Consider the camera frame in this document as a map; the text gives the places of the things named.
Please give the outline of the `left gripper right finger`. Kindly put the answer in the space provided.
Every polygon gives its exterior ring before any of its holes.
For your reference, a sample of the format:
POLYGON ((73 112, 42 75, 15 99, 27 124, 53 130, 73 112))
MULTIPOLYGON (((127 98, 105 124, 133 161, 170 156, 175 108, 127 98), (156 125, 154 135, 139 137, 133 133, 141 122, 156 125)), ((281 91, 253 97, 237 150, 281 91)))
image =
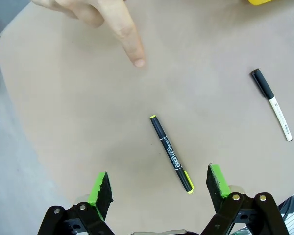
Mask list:
POLYGON ((209 165, 206 185, 216 214, 203 235, 228 235, 235 224, 245 224, 253 235, 287 235, 288 229, 273 196, 261 192, 254 198, 232 192, 218 165, 209 165))

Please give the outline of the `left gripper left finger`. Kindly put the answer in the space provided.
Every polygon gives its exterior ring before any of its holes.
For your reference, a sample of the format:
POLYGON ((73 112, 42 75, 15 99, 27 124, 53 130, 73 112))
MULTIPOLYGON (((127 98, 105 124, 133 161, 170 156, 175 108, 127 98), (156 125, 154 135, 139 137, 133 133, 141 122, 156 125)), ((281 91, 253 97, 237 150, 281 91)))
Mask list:
POLYGON ((112 189, 107 172, 98 174, 95 184, 86 201, 72 205, 48 208, 39 235, 112 235, 105 223, 110 204, 113 202, 112 189))

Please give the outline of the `person's right hand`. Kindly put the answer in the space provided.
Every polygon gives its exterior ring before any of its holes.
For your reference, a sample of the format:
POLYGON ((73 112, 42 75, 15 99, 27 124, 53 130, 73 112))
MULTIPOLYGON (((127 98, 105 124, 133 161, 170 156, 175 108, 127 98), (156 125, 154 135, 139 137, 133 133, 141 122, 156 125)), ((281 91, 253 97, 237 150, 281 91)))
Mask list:
POLYGON ((145 52, 141 37, 125 1, 34 0, 33 3, 53 11, 62 12, 95 28, 106 22, 132 64, 136 67, 142 67, 145 64, 145 52))

